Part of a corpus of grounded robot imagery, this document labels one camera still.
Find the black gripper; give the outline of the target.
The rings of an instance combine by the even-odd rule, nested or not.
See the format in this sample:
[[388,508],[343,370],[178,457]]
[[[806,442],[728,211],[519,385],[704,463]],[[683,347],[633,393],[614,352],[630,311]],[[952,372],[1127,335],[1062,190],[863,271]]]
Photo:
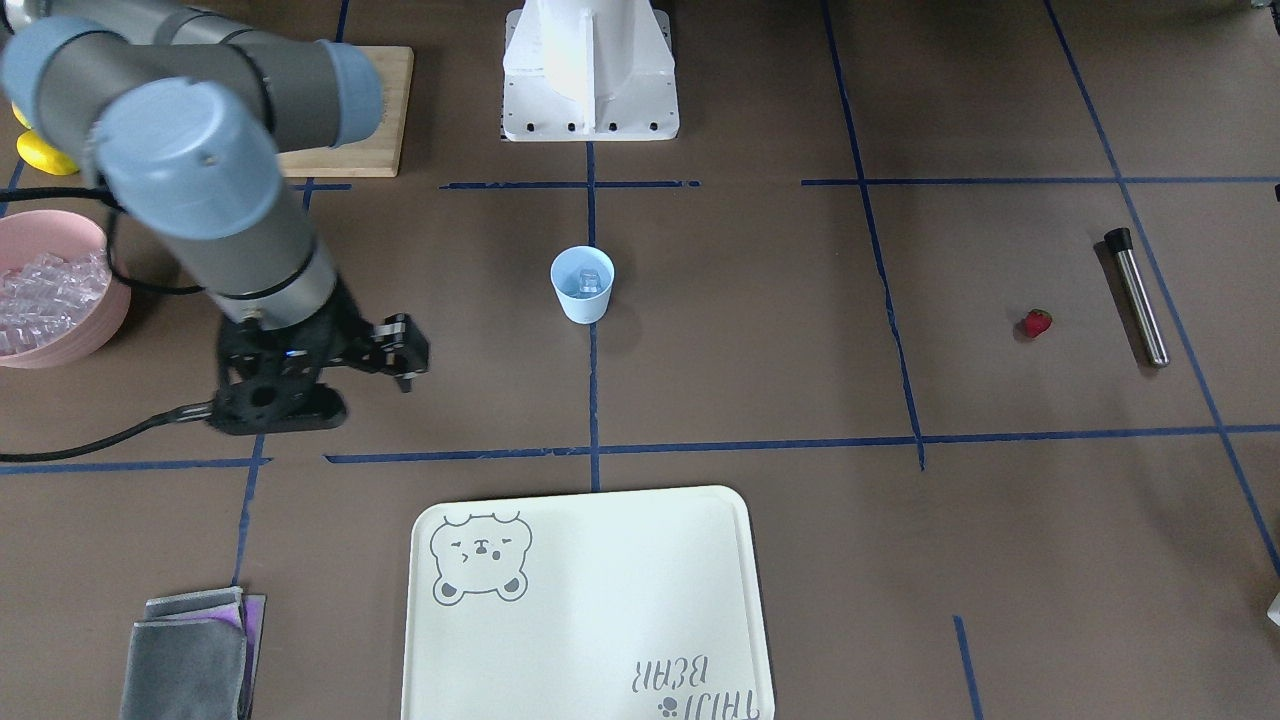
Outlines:
[[338,275],[332,292],[308,316],[269,328],[266,314],[220,324],[221,401],[308,401],[324,370],[347,366],[378,373],[374,324]]

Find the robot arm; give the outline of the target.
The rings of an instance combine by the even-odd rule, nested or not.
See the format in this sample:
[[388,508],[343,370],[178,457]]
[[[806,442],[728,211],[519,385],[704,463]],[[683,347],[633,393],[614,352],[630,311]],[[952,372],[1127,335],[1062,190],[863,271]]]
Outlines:
[[251,369],[220,388],[223,404],[335,402],[319,377],[369,354],[371,327],[278,158],[369,138],[381,79],[348,44],[180,42],[200,19],[164,3],[73,3],[12,36],[3,88],[242,334],[219,368]]

